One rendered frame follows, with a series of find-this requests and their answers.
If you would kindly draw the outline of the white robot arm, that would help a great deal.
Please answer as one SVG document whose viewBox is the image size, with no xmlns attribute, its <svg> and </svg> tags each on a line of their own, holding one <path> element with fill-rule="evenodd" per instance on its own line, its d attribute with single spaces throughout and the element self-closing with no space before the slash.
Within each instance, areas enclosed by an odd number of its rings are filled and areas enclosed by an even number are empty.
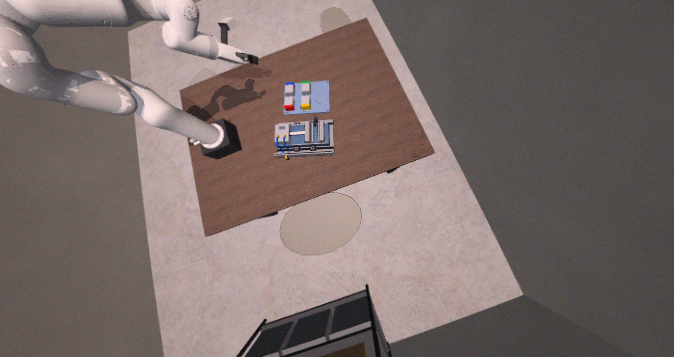
<svg viewBox="0 0 674 357">
<path fill-rule="evenodd" d="M 55 68 L 32 37 L 41 24 L 129 27 L 139 21 L 168 21 L 162 35 L 169 48 L 213 60 L 218 45 L 214 37 L 197 31 L 199 18 L 193 0 L 0 0 L 0 84 L 29 97 L 113 115 L 130 115 L 137 110 L 135 113 L 154 127 L 189 137 L 194 145 L 215 148 L 224 139 L 221 126 L 178 109 L 150 88 L 116 75 Z"/>
</svg>

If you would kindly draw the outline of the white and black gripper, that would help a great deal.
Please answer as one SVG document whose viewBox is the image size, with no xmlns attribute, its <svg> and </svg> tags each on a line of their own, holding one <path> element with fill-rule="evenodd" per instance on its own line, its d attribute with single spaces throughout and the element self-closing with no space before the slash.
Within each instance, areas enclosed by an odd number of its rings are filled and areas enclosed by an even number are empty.
<svg viewBox="0 0 674 357">
<path fill-rule="evenodd" d="M 246 54 L 246 53 L 244 53 L 243 50 L 240 50 L 238 48 L 235 48 L 235 47 L 223 44 L 223 43 L 220 43 L 220 42 L 217 41 L 216 38 L 215 38 L 215 40 L 216 40 L 217 45 L 218 45 L 218 54 L 217 54 L 216 58 L 213 59 L 213 60 L 220 59 L 220 60 L 231 62 L 231 63 L 239 62 L 240 64 L 244 64 L 244 61 L 246 61 L 246 59 L 244 59 L 244 58 L 248 58 L 249 61 L 247 60 L 247 62 L 258 65 L 258 59 L 259 58 L 257 56 L 254 56 L 254 55 L 251 55 L 251 54 Z M 243 59 L 242 59 L 242 57 L 243 57 Z"/>
</svg>

